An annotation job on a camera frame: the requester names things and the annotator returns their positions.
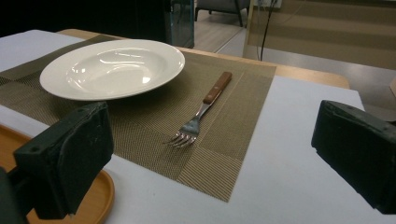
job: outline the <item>plate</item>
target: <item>plate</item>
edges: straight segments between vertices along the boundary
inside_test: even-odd
[[[42,71],[40,84],[66,99],[110,100],[156,89],[176,77],[184,64],[184,55],[170,45],[142,39],[113,40],[55,59]]]

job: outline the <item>white table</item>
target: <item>white table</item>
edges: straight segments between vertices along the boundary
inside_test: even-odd
[[[42,31],[0,38],[0,71],[81,40]],[[105,170],[116,197],[106,223],[396,223],[310,146],[321,100],[363,108],[356,91],[275,77],[228,203],[113,155]],[[3,106],[0,123],[30,136],[47,128]]]

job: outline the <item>placemat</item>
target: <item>placemat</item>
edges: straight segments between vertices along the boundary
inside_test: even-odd
[[[58,49],[0,73],[0,104],[48,125],[92,102],[54,96],[41,88],[45,66],[96,38]],[[275,68],[183,52],[186,64],[172,81],[153,91],[107,101],[114,154],[153,172],[228,202]],[[187,148],[164,144],[199,109],[222,72],[233,79],[200,123],[200,135]]]

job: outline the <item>tray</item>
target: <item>tray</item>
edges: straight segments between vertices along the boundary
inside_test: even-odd
[[[10,171],[16,163],[12,152],[30,140],[29,137],[0,125],[0,166]],[[104,223],[114,203],[114,183],[110,175],[102,170],[92,182],[77,213],[62,220],[42,220],[33,209],[27,218],[30,224],[35,223]]]

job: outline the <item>fork handle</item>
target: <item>fork handle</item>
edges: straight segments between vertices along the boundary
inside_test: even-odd
[[[219,77],[218,81],[209,91],[204,99],[204,104],[211,105],[216,98],[221,94],[221,92],[225,89],[227,84],[231,81],[231,76],[233,74],[231,72],[223,72],[221,77]]]

